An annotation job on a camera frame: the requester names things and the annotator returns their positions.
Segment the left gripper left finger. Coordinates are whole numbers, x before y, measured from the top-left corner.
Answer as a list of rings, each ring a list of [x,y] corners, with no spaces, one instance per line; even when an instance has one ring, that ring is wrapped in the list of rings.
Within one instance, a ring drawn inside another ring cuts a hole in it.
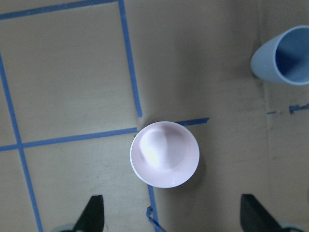
[[[75,232],[102,232],[104,228],[104,201],[102,195],[90,198],[81,216],[77,220]]]

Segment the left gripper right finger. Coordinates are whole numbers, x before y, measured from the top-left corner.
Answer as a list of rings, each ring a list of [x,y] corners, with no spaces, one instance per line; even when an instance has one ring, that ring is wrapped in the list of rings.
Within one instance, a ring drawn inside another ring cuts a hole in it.
[[[240,199],[240,225],[244,232],[281,232],[283,227],[252,194]]]

